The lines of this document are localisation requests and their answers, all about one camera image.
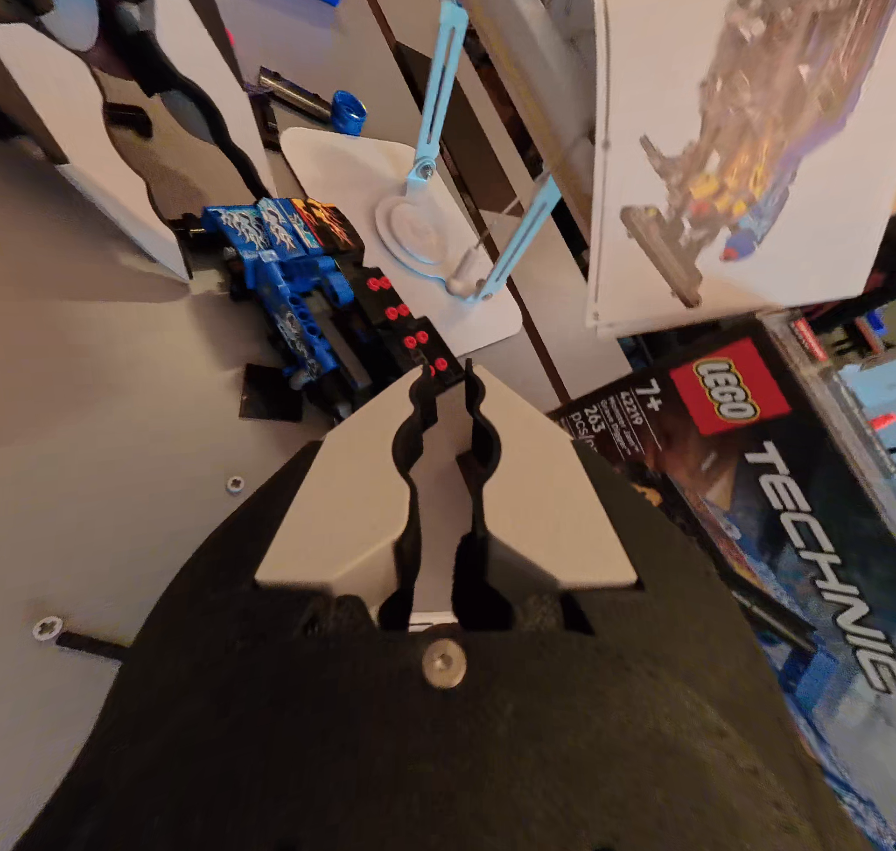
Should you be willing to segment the dark toy set box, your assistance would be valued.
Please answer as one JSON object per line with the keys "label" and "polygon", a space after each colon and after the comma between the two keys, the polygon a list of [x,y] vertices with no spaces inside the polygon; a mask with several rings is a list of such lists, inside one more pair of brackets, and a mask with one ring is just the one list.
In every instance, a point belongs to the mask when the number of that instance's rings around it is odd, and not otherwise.
{"label": "dark toy set box", "polygon": [[549,417],[711,554],[828,785],[894,849],[894,462],[810,327],[708,331]]}

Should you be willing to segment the blue toy wheel rim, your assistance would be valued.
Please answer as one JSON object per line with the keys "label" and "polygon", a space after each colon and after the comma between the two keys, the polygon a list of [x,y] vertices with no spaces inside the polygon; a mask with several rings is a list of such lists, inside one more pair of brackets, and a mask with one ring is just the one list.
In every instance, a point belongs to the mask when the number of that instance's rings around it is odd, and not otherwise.
{"label": "blue toy wheel rim", "polygon": [[335,91],[330,103],[330,123],[338,133],[358,137],[367,118],[363,102],[348,91]]}

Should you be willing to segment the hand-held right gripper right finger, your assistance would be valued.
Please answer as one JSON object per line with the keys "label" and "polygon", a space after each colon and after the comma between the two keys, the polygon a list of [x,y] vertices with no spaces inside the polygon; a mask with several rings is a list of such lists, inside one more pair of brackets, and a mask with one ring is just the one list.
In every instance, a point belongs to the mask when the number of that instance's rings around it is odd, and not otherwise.
{"label": "hand-held right gripper right finger", "polygon": [[638,576],[569,435],[467,361],[472,521],[454,558],[464,631],[591,631],[577,595]]}

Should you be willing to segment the clear round suction cup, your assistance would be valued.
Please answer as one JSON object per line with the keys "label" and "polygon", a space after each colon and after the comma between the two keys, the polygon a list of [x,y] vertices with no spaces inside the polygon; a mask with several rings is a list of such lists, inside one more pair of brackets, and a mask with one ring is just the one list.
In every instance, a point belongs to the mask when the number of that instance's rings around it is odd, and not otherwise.
{"label": "clear round suction cup", "polygon": [[404,198],[398,198],[387,217],[388,228],[401,252],[424,265],[442,263],[445,244],[425,210]]}

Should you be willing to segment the white truck picture card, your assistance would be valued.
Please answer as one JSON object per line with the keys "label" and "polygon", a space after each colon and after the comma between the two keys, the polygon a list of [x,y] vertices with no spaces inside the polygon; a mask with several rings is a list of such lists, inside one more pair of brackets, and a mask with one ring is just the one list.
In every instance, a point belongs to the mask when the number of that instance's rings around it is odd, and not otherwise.
{"label": "white truck picture card", "polygon": [[594,0],[589,327],[861,295],[894,210],[895,0]]}

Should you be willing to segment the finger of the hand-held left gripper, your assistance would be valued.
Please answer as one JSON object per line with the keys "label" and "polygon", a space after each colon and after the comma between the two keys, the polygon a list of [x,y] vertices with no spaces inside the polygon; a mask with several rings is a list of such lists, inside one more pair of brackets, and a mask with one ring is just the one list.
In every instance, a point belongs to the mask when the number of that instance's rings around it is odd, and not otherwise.
{"label": "finger of the hand-held left gripper", "polygon": [[250,202],[275,184],[249,97],[190,0],[144,0],[139,41],[159,92],[178,92],[203,118],[215,145],[242,179]]}
{"label": "finger of the hand-held left gripper", "polygon": [[2,64],[61,151],[60,172],[141,250],[187,282],[174,232],[153,206],[145,180],[119,154],[106,128],[105,99],[76,54],[38,29],[2,24]]}

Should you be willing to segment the black flat square tile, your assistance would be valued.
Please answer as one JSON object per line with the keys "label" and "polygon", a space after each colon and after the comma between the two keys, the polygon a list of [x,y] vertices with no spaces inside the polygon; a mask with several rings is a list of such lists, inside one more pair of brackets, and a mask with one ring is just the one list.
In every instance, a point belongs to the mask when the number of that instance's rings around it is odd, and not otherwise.
{"label": "black flat square tile", "polygon": [[304,399],[288,378],[273,366],[245,364],[238,416],[242,420],[298,424],[303,420]]}

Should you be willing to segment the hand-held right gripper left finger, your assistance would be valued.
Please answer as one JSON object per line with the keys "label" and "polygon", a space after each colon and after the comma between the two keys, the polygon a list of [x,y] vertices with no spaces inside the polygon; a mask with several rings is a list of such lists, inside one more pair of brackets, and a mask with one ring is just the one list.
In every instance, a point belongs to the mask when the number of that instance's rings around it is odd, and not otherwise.
{"label": "hand-held right gripper left finger", "polygon": [[321,441],[254,579],[357,597],[381,629],[409,630],[422,560],[410,474],[438,420],[428,366],[402,376]]}

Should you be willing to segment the blue flame toy brick truck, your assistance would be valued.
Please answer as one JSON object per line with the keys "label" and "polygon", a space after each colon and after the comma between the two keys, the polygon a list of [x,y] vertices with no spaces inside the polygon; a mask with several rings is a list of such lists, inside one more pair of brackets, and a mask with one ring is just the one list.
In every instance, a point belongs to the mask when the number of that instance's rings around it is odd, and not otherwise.
{"label": "blue flame toy brick truck", "polygon": [[428,366],[435,393],[464,368],[427,317],[364,265],[364,243],[339,209],[264,197],[172,223],[188,252],[215,253],[230,299],[262,313],[290,387],[339,423],[402,376]]}

